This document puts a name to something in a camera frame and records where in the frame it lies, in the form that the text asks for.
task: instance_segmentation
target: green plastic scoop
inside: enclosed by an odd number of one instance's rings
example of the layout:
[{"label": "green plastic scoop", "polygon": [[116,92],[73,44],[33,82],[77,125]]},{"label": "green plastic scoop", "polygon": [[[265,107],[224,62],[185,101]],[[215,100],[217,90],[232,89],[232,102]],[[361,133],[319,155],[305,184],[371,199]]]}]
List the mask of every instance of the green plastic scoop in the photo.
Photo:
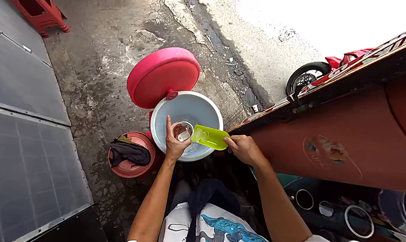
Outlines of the green plastic scoop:
[{"label": "green plastic scoop", "polygon": [[209,146],[212,149],[223,150],[228,147],[222,140],[224,137],[230,138],[230,135],[222,130],[196,124],[194,127],[194,133],[191,135],[191,141],[204,146]]}]

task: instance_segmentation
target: motorcycle wheel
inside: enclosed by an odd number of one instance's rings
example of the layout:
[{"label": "motorcycle wheel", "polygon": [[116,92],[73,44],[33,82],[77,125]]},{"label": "motorcycle wheel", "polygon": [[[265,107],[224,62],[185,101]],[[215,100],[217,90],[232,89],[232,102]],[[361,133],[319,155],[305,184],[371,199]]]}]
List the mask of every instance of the motorcycle wheel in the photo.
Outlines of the motorcycle wheel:
[{"label": "motorcycle wheel", "polygon": [[[311,74],[315,78],[309,78],[311,75],[309,75],[308,72],[311,72]],[[331,67],[328,63],[325,62],[312,62],[308,63],[306,65],[301,66],[299,69],[297,69],[293,74],[290,76],[286,83],[285,87],[285,94],[287,96],[291,95],[294,93],[294,90],[296,89],[297,84],[304,84],[308,85],[317,80],[320,77],[323,77],[331,72]]]}]

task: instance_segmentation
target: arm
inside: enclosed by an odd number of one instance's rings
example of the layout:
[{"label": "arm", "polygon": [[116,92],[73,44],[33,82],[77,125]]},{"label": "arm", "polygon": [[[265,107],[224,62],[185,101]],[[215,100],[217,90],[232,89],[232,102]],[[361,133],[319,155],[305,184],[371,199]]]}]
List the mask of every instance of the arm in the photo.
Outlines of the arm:
[{"label": "arm", "polygon": [[311,231],[288,199],[269,161],[254,140],[245,135],[224,140],[229,149],[244,163],[254,167],[263,206],[264,219],[274,242],[302,242]]},{"label": "arm", "polygon": [[184,152],[184,149],[191,144],[191,139],[179,142],[173,137],[170,116],[167,116],[166,126],[166,158],[139,211],[137,211],[128,233],[128,240],[137,240],[137,242],[157,241],[161,225],[163,224],[173,168],[175,167],[176,160]]}]

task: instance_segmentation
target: tire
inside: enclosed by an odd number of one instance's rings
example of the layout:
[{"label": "tire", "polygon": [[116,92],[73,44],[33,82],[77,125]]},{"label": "tire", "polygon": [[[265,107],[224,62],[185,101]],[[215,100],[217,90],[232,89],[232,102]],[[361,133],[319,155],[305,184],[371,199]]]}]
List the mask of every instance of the tire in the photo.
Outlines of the tire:
[{"label": "tire", "polygon": [[304,72],[310,71],[310,70],[317,70],[323,73],[323,76],[329,74],[331,72],[331,67],[328,63],[325,62],[312,62],[308,63],[306,65],[301,66],[299,69],[297,69],[293,74],[290,76],[290,79],[288,79],[285,87],[285,94],[287,96],[291,95],[294,91],[292,90],[292,86],[296,78],[303,74]]}]

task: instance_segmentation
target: hand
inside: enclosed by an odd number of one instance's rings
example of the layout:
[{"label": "hand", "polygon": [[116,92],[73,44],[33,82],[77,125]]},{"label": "hand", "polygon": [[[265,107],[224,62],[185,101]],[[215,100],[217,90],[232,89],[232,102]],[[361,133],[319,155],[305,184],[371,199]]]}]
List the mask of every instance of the hand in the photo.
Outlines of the hand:
[{"label": "hand", "polygon": [[182,153],[184,153],[185,148],[191,144],[191,139],[187,139],[183,142],[179,142],[175,139],[172,128],[175,124],[176,123],[171,124],[170,116],[168,115],[166,124],[166,160],[169,162],[176,162]]},{"label": "hand", "polygon": [[254,168],[269,164],[269,161],[261,153],[260,148],[252,137],[233,135],[230,138],[225,137],[223,140],[233,154],[243,163],[249,164]]}]

